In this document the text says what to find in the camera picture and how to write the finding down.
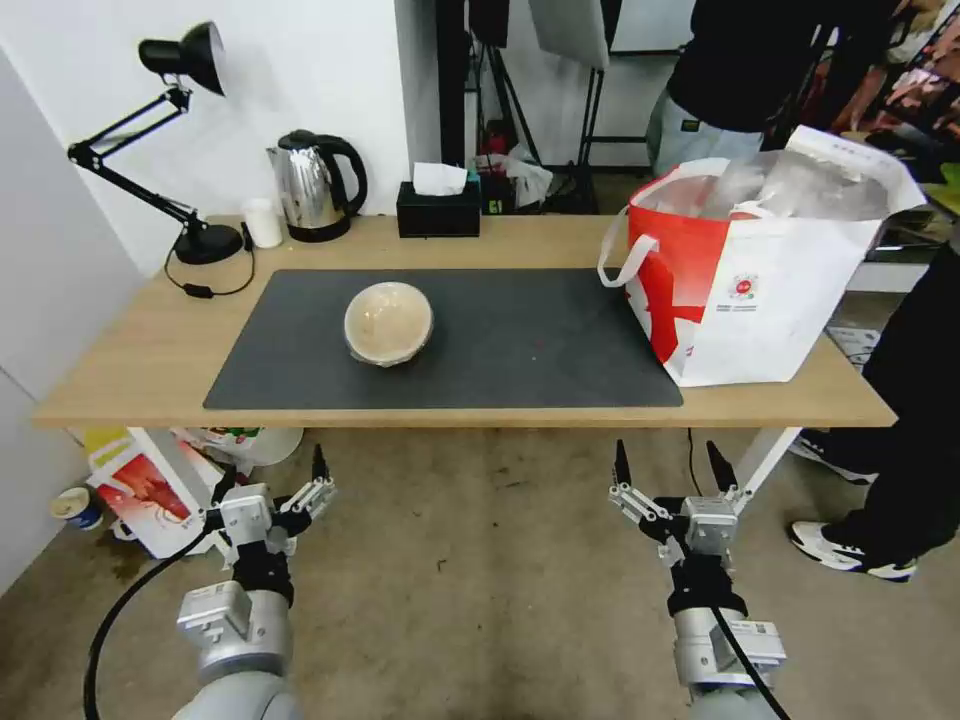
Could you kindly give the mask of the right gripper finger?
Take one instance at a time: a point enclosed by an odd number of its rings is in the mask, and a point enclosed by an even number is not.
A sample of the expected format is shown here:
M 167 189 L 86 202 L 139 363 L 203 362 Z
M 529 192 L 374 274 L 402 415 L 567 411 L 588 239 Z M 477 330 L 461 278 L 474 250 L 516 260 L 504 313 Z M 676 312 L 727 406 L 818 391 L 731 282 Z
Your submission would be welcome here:
M 625 444 L 618 439 L 612 466 L 608 499 L 648 538 L 657 543 L 677 539 L 677 523 L 664 507 L 632 484 L 632 475 Z
M 712 440 L 706 442 L 707 456 L 719 497 L 739 517 L 751 499 L 751 491 L 740 486 L 732 464 Z

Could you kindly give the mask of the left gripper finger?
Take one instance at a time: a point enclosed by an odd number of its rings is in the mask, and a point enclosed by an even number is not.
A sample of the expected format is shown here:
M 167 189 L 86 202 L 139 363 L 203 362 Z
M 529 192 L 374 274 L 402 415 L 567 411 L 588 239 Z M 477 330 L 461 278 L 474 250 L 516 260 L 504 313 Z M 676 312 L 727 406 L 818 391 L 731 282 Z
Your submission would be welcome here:
M 337 487 L 322 446 L 316 443 L 310 480 L 281 502 L 273 515 L 274 524 L 283 530 L 306 530 L 326 512 L 336 494 Z
M 223 466 L 223 474 L 212 490 L 210 507 L 204 511 L 205 525 L 222 525 L 221 504 L 227 493 L 237 486 L 238 469 L 235 465 Z

